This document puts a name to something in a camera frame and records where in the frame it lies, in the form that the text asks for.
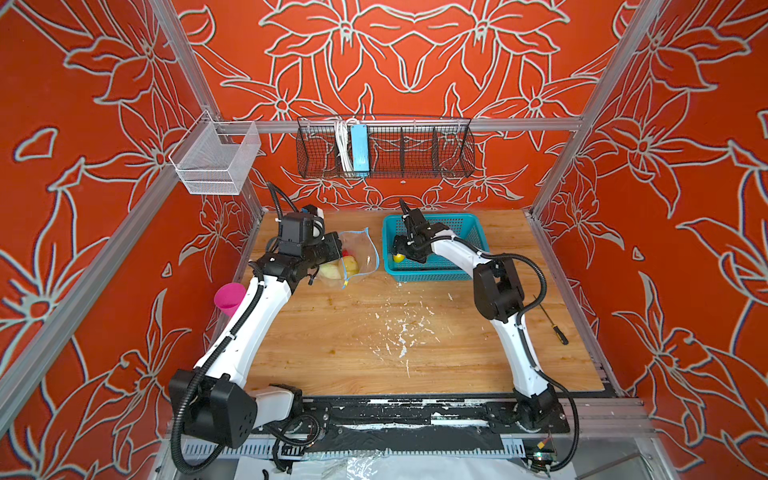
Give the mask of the clear zip top bag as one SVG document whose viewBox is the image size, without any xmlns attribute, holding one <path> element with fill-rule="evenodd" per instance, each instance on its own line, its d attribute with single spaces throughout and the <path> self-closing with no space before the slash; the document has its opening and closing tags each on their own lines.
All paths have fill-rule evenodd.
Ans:
<svg viewBox="0 0 768 480">
<path fill-rule="evenodd" d="M 339 239 L 342 244 L 341 258 L 331 262 L 337 262 L 342 267 L 341 259 L 343 256 L 354 256 L 360 266 L 360 272 L 354 276 L 344 275 L 341 280 L 327 280 L 320 277 L 319 274 L 318 278 L 330 287 L 345 289 L 360 283 L 376 272 L 380 266 L 380 255 L 368 228 L 357 231 L 342 231 L 339 233 Z"/>
</svg>

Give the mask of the yellow potato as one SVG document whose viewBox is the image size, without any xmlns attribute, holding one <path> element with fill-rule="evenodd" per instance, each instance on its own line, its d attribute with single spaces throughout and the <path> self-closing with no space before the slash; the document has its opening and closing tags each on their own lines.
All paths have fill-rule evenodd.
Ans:
<svg viewBox="0 0 768 480">
<path fill-rule="evenodd" d="M 345 276 L 354 276 L 360 272 L 360 266 L 354 256 L 345 255 L 341 259 L 341 266 Z"/>
</svg>

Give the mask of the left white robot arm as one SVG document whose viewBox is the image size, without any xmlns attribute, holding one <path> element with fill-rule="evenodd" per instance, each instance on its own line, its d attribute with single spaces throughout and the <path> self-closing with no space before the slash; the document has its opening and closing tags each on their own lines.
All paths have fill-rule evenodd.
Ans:
<svg viewBox="0 0 768 480">
<path fill-rule="evenodd" d="M 253 431 L 264 428 L 278 445 L 307 447 L 321 435 L 322 424 L 303 408 L 300 389 L 271 384 L 250 394 L 248 371 L 282 308 L 303 279 L 313 280 L 322 265 L 341 259 L 339 235 L 327 230 L 323 211 L 312 204 L 298 208 L 274 184 L 277 235 L 265 253 L 251 262 L 253 277 L 245 297 L 224 330 L 190 370 L 170 380 L 173 409 L 170 454 L 177 471 L 194 475 L 209 467 L 227 448 L 237 449 Z"/>
</svg>

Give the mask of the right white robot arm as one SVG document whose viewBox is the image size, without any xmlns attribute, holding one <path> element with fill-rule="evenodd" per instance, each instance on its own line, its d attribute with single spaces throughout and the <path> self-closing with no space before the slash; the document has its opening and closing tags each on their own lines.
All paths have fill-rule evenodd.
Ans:
<svg viewBox="0 0 768 480">
<path fill-rule="evenodd" d="M 562 414 L 560 400 L 568 401 L 573 419 L 568 452 L 559 460 L 530 453 L 525 461 L 536 473 L 549 475 L 565 469 L 580 441 L 578 407 L 571 392 L 543 371 L 526 321 L 526 314 L 540 306 L 548 292 L 543 270 L 520 254 L 487 252 L 417 210 L 404 213 L 402 221 L 405 233 L 392 241 L 395 254 L 418 263 L 440 256 L 472 277 L 475 307 L 495 329 L 512 372 L 514 418 L 519 426 L 527 432 L 542 429 Z"/>
</svg>

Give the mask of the teal plastic basket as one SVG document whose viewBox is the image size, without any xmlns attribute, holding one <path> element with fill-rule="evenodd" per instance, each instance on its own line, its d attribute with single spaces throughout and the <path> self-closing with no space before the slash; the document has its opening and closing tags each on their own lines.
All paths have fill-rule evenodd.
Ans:
<svg viewBox="0 0 768 480">
<path fill-rule="evenodd" d="M 425 214 L 430 224 L 442 223 L 460 238 L 473 246 L 488 251 L 489 245 L 483 227 L 477 216 L 469 213 Z M 432 254 L 425 263 L 408 259 L 396 262 L 394 259 L 394 239 L 396 235 L 405 235 L 406 228 L 401 214 L 393 214 L 382 222 L 382 261 L 385 271 L 395 281 L 431 282 L 465 281 L 471 276 L 445 258 Z"/>
</svg>

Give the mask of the pink plastic cup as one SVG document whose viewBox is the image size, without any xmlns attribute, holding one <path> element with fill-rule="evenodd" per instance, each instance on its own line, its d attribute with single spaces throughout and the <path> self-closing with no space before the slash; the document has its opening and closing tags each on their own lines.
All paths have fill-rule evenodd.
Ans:
<svg viewBox="0 0 768 480">
<path fill-rule="evenodd" d="M 240 283 L 227 283 L 214 295 L 215 306 L 228 317 L 233 317 L 246 296 L 247 289 Z"/>
</svg>

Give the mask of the light blue box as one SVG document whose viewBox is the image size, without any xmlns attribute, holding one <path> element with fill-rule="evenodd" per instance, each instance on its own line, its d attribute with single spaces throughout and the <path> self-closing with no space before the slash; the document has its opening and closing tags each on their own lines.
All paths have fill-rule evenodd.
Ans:
<svg viewBox="0 0 768 480">
<path fill-rule="evenodd" d="M 367 126 L 360 123 L 352 124 L 350 127 L 350 139 L 353 171 L 361 178 L 367 177 L 370 172 Z"/>
</svg>

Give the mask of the black screwdriver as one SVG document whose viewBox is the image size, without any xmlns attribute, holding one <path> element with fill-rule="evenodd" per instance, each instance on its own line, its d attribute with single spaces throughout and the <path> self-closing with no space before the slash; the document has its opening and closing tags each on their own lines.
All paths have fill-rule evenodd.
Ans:
<svg viewBox="0 0 768 480">
<path fill-rule="evenodd" d="M 560 329 L 560 327 L 559 327 L 559 326 L 558 326 L 558 325 L 557 325 L 557 324 L 554 322 L 554 320 L 552 319 L 552 317 L 550 316 L 550 314 L 547 312 L 546 308 L 545 308 L 543 305 L 540 305 L 540 306 L 539 306 L 539 308 L 540 308 L 540 309 L 542 310 L 542 312 L 544 313 L 544 315 L 545 315 L 545 318 L 546 318 L 546 319 L 549 321 L 549 323 L 550 323 L 550 326 L 552 327 L 552 329 L 553 329 L 553 331 L 554 331 L 555 335 L 557 336 L 557 338 L 558 338 L 559 342 L 560 342 L 562 345 L 568 345 L 568 344 L 569 344 L 569 339 L 568 339 L 568 337 L 567 337 L 567 336 L 565 335 L 565 333 L 564 333 L 564 332 L 563 332 L 563 331 Z"/>
</svg>

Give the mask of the clear plastic wall bin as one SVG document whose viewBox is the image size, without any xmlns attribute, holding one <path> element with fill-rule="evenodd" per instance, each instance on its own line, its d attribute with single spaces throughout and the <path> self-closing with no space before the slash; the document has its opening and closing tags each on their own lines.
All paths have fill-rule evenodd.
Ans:
<svg viewBox="0 0 768 480">
<path fill-rule="evenodd" d="M 193 195 L 239 195 L 261 151 L 255 122 L 215 121 L 203 112 L 169 154 Z"/>
</svg>

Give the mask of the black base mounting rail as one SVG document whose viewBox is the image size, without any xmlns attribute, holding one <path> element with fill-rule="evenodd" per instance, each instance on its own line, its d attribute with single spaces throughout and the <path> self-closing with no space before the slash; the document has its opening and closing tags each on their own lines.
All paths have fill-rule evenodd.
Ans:
<svg viewBox="0 0 768 480">
<path fill-rule="evenodd" d="M 578 426 L 570 401 L 556 399 L 549 410 L 527 415 L 512 393 L 307 396 L 302 407 L 326 431 L 455 427 L 547 436 Z"/>
</svg>

